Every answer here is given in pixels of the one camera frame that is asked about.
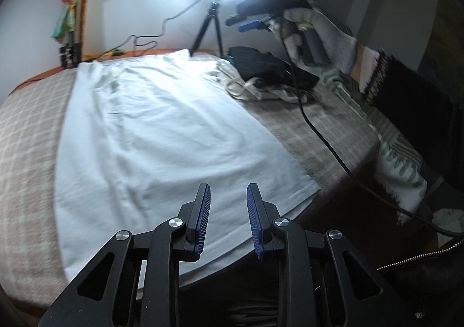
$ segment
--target beige checkered blanket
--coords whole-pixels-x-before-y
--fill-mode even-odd
[[[70,69],[14,92],[0,109],[0,283],[17,300],[49,306],[66,286],[55,217],[55,158],[76,70]],[[373,159],[372,129],[324,86],[322,100],[305,107],[313,124],[350,169]],[[303,121],[297,106],[282,101],[240,102],[273,133],[322,187],[306,213],[327,202],[347,180],[340,165]]]

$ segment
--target black sleeve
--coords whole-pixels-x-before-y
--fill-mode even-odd
[[[433,170],[464,191],[464,121],[458,104],[385,53],[364,98],[395,124]]]

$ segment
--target gloved hand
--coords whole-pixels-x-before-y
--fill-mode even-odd
[[[335,20],[329,19],[317,4],[311,2],[312,9],[295,8],[286,10],[284,18],[288,21],[295,22],[299,27],[314,27],[321,38],[322,44],[332,64],[345,74],[350,74],[353,70],[357,57],[356,38],[345,34]],[[301,38],[297,34],[289,32],[289,25],[285,21],[282,23],[282,36],[287,46],[290,57],[294,62],[299,60],[299,47]],[[274,27],[273,31],[277,34],[280,27]]]

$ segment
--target black cable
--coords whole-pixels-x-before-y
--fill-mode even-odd
[[[152,50],[153,48],[155,48],[158,45],[158,43],[156,41],[149,41],[149,42],[144,43],[144,44],[138,44],[137,41],[140,38],[160,38],[160,37],[164,36],[164,34],[166,34],[166,24],[169,21],[172,21],[173,19],[179,18],[183,14],[187,13],[190,9],[192,9],[194,6],[198,5],[201,1],[202,0],[195,0],[193,3],[191,3],[189,6],[187,6],[187,8],[185,8],[181,12],[177,13],[175,16],[172,16],[170,18],[166,18],[161,24],[161,33],[159,35],[142,35],[142,36],[139,36],[139,37],[135,37],[135,39],[134,39],[134,48],[135,47],[145,47],[145,46],[148,46],[149,44],[152,44],[152,43],[154,44],[154,47],[149,48],[148,50]],[[148,50],[143,51],[139,56],[142,56],[142,54],[144,54]]]
[[[90,62],[90,61],[94,61],[94,60],[98,60],[100,57],[102,57],[104,54],[107,54],[108,52],[112,52],[112,51],[115,51],[117,50],[119,47],[122,47],[123,45],[125,45],[126,43],[128,43],[131,38],[136,38],[135,35],[130,35],[129,38],[127,38],[124,42],[122,42],[119,46],[115,47],[115,48],[112,48],[108,51],[105,51],[103,53],[101,53],[100,55],[96,56],[96,57],[92,57],[91,59],[89,60],[86,60],[86,62]]]
[[[157,41],[148,41],[147,43],[144,43],[144,44],[138,44],[137,41],[138,39],[140,38],[160,38],[162,36],[164,36],[164,34],[166,34],[166,24],[169,22],[169,21],[172,21],[173,19],[176,19],[176,18],[179,18],[180,16],[182,16],[183,14],[187,13],[190,9],[192,9],[194,6],[198,5],[202,0],[195,0],[193,3],[191,3],[189,6],[187,6],[187,8],[185,8],[184,10],[180,11],[179,13],[177,13],[175,16],[172,16],[170,18],[166,18],[162,24],[161,24],[161,33],[159,35],[142,35],[142,36],[136,36],[136,35],[131,35],[129,36],[129,38],[127,38],[127,40],[125,40],[123,43],[121,43],[119,46],[115,47],[115,48],[112,48],[110,49],[109,51],[106,51],[106,52],[103,52],[101,53],[100,55],[96,56],[96,57],[93,57],[91,59],[88,59],[86,62],[90,62],[90,61],[94,61],[94,60],[98,60],[100,57],[102,57],[104,54],[107,54],[108,52],[112,52],[114,50],[117,50],[118,48],[122,47],[123,45],[125,45],[126,43],[128,43],[131,38],[134,38],[134,43],[133,43],[133,52],[135,53],[135,48],[136,47],[145,47],[145,46],[148,46],[149,44],[153,44],[153,46],[151,46],[150,48],[147,48],[145,49],[144,51],[142,51],[140,53],[140,55],[138,55],[139,57],[140,56],[143,56],[145,53],[147,53],[148,51],[150,50],[153,50],[154,48],[156,48],[158,46],[158,42]]]
[[[332,155],[335,157],[335,159],[337,160],[337,162],[340,164],[340,166],[345,170],[345,172],[351,177],[351,179],[361,188],[363,188],[365,191],[367,191],[369,194],[373,195],[374,197],[376,197],[377,199],[379,199],[382,203],[390,206],[391,208],[394,208],[396,209],[398,212],[400,213],[403,213],[405,214],[406,216],[410,217],[410,218],[413,218],[414,220],[417,220],[425,225],[428,225],[430,226],[431,228],[433,228],[435,231],[437,231],[438,233],[444,235],[444,236],[447,236],[447,237],[452,237],[452,238],[463,238],[464,237],[464,233],[456,233],[454,231],[449,231],[449,230],[445,230],[445,229],[442,229],[440,228],[439,226],[435,225],[434,223],[426,220],[425,218],[422,218],[421,216],[418,216],[414,213],[411,213],[395,204],[392,204],[388,201],[386,201],[382,196],[376,194],[374,191],[372,191],[369,187],[365,186],[363,183],[361,183],[354,175],[353,173],[351,172],[351,170],[345,165],[345,163],[343,162],[343,160],[340,158],[340,156],[337,154],[337,152],[335,151],[335,149],[329,144],[329,142],[324,138],[324,136],[321,135],[321,133],[317,130],[317,128],[309,121],[308,117],[306,116],[306,113],[305,113],[305,109],[303,108],[303,103],[301,102],[301,94],[300,94],[300,87],[298,85],[298,79],[296,78],[295,76],[295,70],[294,70],[294,67],[296,66],[291,57],[290,57],[290,54],[288,52],[288,49],[287,49],[287,46],[285,45],[285,42],[284,42],[284,36],[283,36],[283,22],[281,21],[280,22],[280,39],[282,41],[282,44],[284,46],[284,49],[285,49],[285,54],[287,55],[287,58],[290,62],[290,65],[291,65],[291,76],[292,76],[292,80],[293,80],[293,84],[295,86],[295,90],[296,90],[296,97],[298,98],[298,105],[300,107],[300,111],[301,111],[301,114],[303,115],[303,119],[305,120],[305,122],[308,124],[308,126],[313,130],[313,132],[316,134],[316,136],[324,143],[324,145],[327,147],[327,149],[330,150],[330,152],[332,153]]]

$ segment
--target metal screw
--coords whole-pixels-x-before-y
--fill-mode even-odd
[[[124,241],[125,239],[129,238],[131,234],[127,230],[121,230],[116,233],[116,239],[118,241]]]
[[[275,219],[274,223],[275,225],[282,227],[282,226],[287,226],[289,224],[289,221],[284,217],[279,217]]]
[[[184,222],[182,221],[181,218],[173,218],[172,220],[169,221],[169,225],[171,225],[173,228],[178,228],[180,225],[182,225]]]
[[[338,230],[333,229],[329,231],[329,237],[335,240],[339,240],[339,239],[342,239],[343,234],[339,232]]]

